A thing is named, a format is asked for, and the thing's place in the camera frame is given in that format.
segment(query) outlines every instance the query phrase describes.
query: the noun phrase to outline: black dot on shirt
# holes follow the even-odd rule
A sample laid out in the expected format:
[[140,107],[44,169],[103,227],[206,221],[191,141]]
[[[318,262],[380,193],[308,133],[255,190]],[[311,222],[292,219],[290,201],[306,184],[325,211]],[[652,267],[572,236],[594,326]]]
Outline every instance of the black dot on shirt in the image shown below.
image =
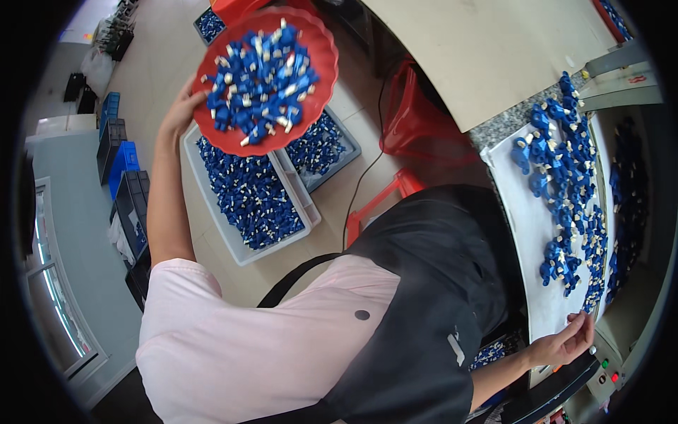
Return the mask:
[[370,313],[360,309],[359,311],[355,312],[355,317],[361,321],[365,321],[367,318],[370,317]]

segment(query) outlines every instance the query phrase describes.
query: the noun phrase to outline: granite countertop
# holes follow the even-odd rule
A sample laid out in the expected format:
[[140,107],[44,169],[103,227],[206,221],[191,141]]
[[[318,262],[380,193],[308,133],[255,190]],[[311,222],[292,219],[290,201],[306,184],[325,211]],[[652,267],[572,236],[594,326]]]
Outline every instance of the granite countertop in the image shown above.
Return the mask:
[[[572,84],[579,90],[584,84],[585,80],[582,72],[570,76]],[[477,127],[468,131],[468,137],[471,139],[473,146],[480,152],[485,147],[492,148],[499,142],[510,136],[525,124],[530,122],[530,112],[534,103],[541,104],[551,94],[556,94],[558,100],[562,101],[563,95],[561,93],[558,83],[551,87],[538,92],[534,96],[523,100],[515,106],[501,112]]]

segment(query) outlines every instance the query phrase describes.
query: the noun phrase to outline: red bowl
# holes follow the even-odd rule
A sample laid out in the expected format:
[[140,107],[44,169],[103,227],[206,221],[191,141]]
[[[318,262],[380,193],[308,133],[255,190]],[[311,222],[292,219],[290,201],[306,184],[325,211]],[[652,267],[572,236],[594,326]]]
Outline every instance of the red bowl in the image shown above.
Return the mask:
[[249,144],[242,147],[240,142],[247,134],[239,128],[225,132],[214,128],[214,120],[207,104],[203,103],[195,109],[193,117],[200,127],[200,132],[209,140],[212,146],[222,149],[224,153],[238,156],[263,156],[268,152],[282,149],[291,141],[304,135],[308,127],[316,122],[332,97],[334,83],[339,76],[337,61],[339,52],[334,45],[334,36],[329,32],[323,21],[312,16],[310,13],[294,9],[292,7],[267,7],[245,16],[242,20],[234,23],[226,31],[221,33],[210,45],[205,53],[205,58],[198,68],[193,92],[210,90],[212,82],[202,83],[200,78],[204,75],[215,75],[216,56],[226,56],[226,45],[231,41],[242,40],[249,30],[258,32],[264,30],[271,33],[280,27],[280,18],[285,18],[288,23],[294,25],[301,32],[299,44],[308,48],[311,57],[311,66],[315,69],[320,79],[315,83],[315,92],[309,94],[302,103],[304,107],[302,120],[299,125],[292,128],[286,134],[283,127],[276,126],[274,136],[264,137],[259,144]]

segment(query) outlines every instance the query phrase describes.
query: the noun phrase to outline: hand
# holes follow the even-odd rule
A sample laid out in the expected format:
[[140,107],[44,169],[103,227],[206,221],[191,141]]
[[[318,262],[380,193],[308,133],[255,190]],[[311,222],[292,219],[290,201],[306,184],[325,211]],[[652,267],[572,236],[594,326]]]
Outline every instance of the hand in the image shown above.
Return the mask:
[[191,93],[191,85],[195,79],[195,74],[188,78],[174,103],[172,103],[165,119],[160,124],[158,133],[164,133],[172,136],[180,136],[186,132],[188,125],[193,119],[193,109],[207,99],[209,91]]
[[536,339],[526,350],[530,368],[567,365],[593,344],[593,316],[583,311],[567,316],[569,324],[558,334]]

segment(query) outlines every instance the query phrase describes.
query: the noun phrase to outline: white plastic bag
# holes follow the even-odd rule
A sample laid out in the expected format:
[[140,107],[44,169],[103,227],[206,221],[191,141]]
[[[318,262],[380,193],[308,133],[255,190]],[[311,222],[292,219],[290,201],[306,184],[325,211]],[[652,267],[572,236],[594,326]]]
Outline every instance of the white plastic bag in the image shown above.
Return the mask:
[[106,87],[111,80],[113,74],[113,59],[105,52],[100,51],[97,47],[89,49],[80,71],[87,77],[87,85],[99,98],[104,98],[106,95]]
[[129,247],[129,243],[127,242],[127,238],[125,237],[125,231],[123,231],[123,226],[120,223],[120,217],[118,216],[118,212],[116,212],[115,215],[113,216],[113,222],[111,223],[111,226],[108,228],[107,233],[108,239],[111,241],[112,244],[115,245],[115,247],[118,249],[118,252],[120,252],[120,254],[123,255],[123,259],[129,262],[130,265],[134,266],[136,259],[134,258],[134,255],[132,254],[132,249]]

